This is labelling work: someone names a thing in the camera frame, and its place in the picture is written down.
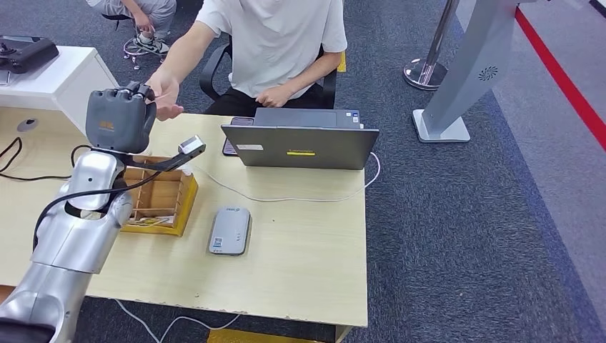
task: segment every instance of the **yellow sticker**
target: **yellow sticker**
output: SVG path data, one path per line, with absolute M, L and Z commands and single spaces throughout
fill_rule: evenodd
M 316 156 L 316 153 L 315 152 L 287 151 L 286 155 L 290 155 L 290 156 Z
M 341 63 L 337 67 L 339 73 L 344 73 L 347 70 L 347 62 L 345 61 L 345 51 L 341 53 Z

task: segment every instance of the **stanchion post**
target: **stanchion post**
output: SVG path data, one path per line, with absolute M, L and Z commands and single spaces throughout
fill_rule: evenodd
M 436 33 L 429 48 L 429 53 L 426 59 L 414 59 L 404 67 L 404 79 L 411 86 L 426 91 L 434 91 L 438 89 L 442 80 L 446 76 L 448 69 L 438 63 L 437 58 L 442 49 L 442 42 L 446 35 L 446 30 L 455 15 L 459 0 L 447 0 L 446 7 L 442 12 L 437 25 Z
M 451 70 L 425 109 L 412 112 L 419 139 L 426 143 L 466 142 L 461 116 L 505 77 L 520 2 L 477 1 Z

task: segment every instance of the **light wooden table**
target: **light wooden table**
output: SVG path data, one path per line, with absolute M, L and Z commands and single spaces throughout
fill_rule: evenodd
M 37 118 L 39 126 L 21 134 L 24 151 L 6 173 L 69 174 L 72 147 L 86 141 L 60 112 L 0 108 L 0 149 L 29 117 Z M 184 114 L 156 123 L 153 155 L 176 154 L 177 145 L 194 134 L 207 143 L 206 152 L 189 164 L 199 191 L 185 235 L 120 234 L 88 295 L 335 324 L 337 340 L 352 327 L 366 327 L 364 192 L 335 203 L 259 203 L 219 186 L 202 170 L 253 197 L 318 199 L 355 192 L 364 172 L 245 167 L 221 153 L 219 125 L 229 120 Z M 60 184 L 0 179 L 0 284 L 14 286 L 23 276 L 36 218 Z M 249 246 L 240 257 L 207 250 L 213 216 L 227 205 L 252 214 Z
M 0 107 L 62 111 L 84 133 L 91 91 L 118 86 L 95 48 L 58 46 L 59 55 L 36 71 L 0 86 Z

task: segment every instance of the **portable wifi device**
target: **portable wifi device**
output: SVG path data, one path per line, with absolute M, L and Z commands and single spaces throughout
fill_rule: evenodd
M 242 207 L 220 209 L 212 224 L 209 251 L 212 254 L 243 254 L 250 224 L 249 210 Z

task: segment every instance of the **laptop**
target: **laptop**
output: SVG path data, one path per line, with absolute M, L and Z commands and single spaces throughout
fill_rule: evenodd
M 246 166 L 361 170 L 379 136 L 351 110 L 263 107 L 252 126 L 221 128 Z

